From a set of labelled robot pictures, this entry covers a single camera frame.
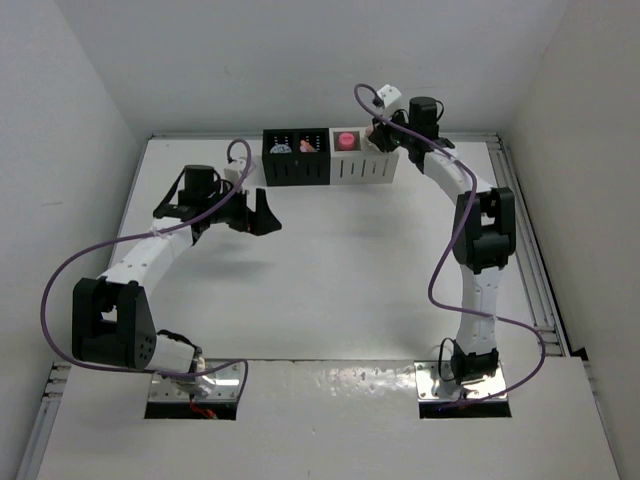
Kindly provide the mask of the pink crayon tube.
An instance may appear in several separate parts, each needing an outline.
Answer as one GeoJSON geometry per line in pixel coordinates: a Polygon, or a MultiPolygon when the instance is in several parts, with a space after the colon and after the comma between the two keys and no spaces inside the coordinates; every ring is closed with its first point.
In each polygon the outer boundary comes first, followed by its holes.
{"type": "Polygon", "coordinates": [[[336,137],[337,151],[354,151],[357,147],[357,138],[352,132],[340,132],[336,137]]]}

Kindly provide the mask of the black slotted container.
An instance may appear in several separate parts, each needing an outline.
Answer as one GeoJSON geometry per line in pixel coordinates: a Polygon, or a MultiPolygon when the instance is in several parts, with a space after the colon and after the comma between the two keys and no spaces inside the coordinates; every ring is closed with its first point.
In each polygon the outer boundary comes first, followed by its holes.
{"type": "Polygon", "coordinates": [[[328,185],[330,142],[327,128],[268,129],[262,132],[262,165],[268,186],[328,185]],[[316,152],[300,151],[300,141],[309,142],[316,152]],[[275,144],[286,144],[290,154],[270,154],[275,144]]]}

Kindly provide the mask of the blue cap glue stick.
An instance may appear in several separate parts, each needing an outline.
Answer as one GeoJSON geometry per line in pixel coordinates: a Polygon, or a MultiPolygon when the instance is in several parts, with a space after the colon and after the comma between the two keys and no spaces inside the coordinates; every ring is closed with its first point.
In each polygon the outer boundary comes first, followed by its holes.
{"type": "Polygon", "coordinates": [[[286,144],[275,144],[269,151],[270,154],[290,154],[292,149],[286,144]]]}

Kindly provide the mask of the orange cap marker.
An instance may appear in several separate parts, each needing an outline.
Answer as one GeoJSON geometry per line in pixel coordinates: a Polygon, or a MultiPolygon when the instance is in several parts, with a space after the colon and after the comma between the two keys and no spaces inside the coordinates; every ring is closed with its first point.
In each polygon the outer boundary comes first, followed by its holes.
{"type": "Polygon", "coordinates": [[[313,153],[316,152],[316,149],[307,141],[305,140],[301,140],[300,141],[300,151],[301,152],[306,152],[306,153],[313,153]]]}

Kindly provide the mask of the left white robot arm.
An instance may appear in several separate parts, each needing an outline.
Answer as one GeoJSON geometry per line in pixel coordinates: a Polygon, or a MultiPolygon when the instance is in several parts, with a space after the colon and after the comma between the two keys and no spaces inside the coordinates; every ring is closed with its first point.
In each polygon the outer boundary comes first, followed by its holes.
{"type": "Polygon", "coordinates": [[[98,278],[83,278],[73,290],[72,355],[75,360],[126,371],[151,371],[190,397],[215,387],[201,347],[181,334],[155,327],[154,289],[172,264],[216,224],[264,236],[281,229],[263,189],[255,205],[240,186],[253,167],[231,160],[222,173],[187,165],[153,211],[150,235],[98,278]]]}

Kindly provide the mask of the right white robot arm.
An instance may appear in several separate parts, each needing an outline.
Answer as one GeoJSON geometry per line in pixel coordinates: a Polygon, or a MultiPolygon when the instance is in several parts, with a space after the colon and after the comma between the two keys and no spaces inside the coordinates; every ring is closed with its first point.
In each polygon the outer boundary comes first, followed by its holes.
{"type": "Polygon", "coordinates": [[[398,110],[387,122],[373,119],[368,140],[382,152],[404,148],[419,172],[455,204],[445,254],[460,266],[463,293],[447,380],[463,384],[492,376],[498,368],[497,290],[516,248],[515,199],[510,189],[473,173],[457,158],[453,143],[438,133],[438,101],[415,97],[407,112],[398,110]]]}

